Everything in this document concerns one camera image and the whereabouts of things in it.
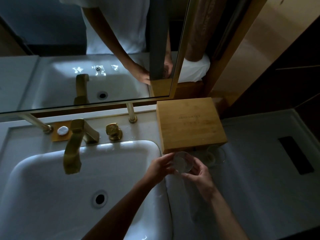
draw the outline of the white t-shirt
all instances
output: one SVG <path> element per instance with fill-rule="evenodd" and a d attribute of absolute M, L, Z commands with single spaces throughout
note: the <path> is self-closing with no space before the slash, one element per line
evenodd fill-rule
<path fill-rule="evenodd" d="M 146 23 L 150 0 L 60 0 L 84 8 L 99 7 L 127 54 L 139 53 L 146 48 Z M 82 12 L 87 28 L 87 55 L 112 54 L 91 27 Z"/>

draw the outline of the brown bag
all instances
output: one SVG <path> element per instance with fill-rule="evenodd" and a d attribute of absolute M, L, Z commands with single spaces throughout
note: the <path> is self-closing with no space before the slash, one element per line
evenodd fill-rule
<path fill-rule="evenodd" d="M 207 44 L 213 35 L 227 0 L 199 0 L 195 14 L 185 58 L 199 61 L 205 53 Z"/>

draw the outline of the hand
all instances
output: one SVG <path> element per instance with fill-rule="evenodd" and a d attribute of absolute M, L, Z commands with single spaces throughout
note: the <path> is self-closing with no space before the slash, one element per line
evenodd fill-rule
<path fill-rule="evenodd" d="M 164 71 L 163 71 L 163 78 L 167 79 L 170 78 L 172 68 L 173 68 L 172 60 L 171 60 L 171 54 L 166 53 L 165 58 L 164 58 Z"/>
<path fill-rule="evenodd" d="M 146 174 L 143 176 L 143 179 L 154 187 L 168 174 L 178 173 L 177 170 L 171 167 L 173 158 L 174 153 L 169 153 L 157 159 L 153 159 Z"/>
<path fill-rule="evenodd" d="M 210 202 L 214 193 L 217 191 L 208 167 L 198 158 L 191 156 L 186 158 L 193 164 L 190 173 L 182 173 L 182 177 L 193 181 L 205 201 Z"/>
<path fill-rule="evenodd" d="M 150 85 L 150 74 L 144 67 L 133 62 L 127 69 L 139 82 Z"/>

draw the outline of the sink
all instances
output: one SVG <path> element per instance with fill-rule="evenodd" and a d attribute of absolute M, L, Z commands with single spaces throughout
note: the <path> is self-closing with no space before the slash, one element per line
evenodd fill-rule
<path fill-rule="evenodd" d="M 145 56 L 133 60 L 148 68 Z M 72 106 L 76 76 L 88 74 L 90 103 L 148 98 L 148 85 L 137 81 L 114 55 L 42 57 L 20 110 Z"/>
<path fill-rule="evenodd" d="M 66 175 L 64 151 L 35 155 L 11 172 L 0 205 L 0 239 L 81 239 L 142 178 L 158 146 L 146 140 L 80 148 L 80 173 Z M 125 239 L 171 239 L 162 181 L 139 208 Z"/>

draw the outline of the black rectangular slot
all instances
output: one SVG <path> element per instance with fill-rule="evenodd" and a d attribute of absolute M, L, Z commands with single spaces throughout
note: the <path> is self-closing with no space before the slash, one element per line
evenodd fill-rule
<path fill-rule="evenodd" d="M 299 174 L 303 175 L 306 173 L 314 172 L 314 168 L 312 167 L 306 156 L 303 154 L 302 150 L 299 148 L 298 144 L 295 142 L 292 136 L 278 138 L 278 140 L 287 152 Z"/>

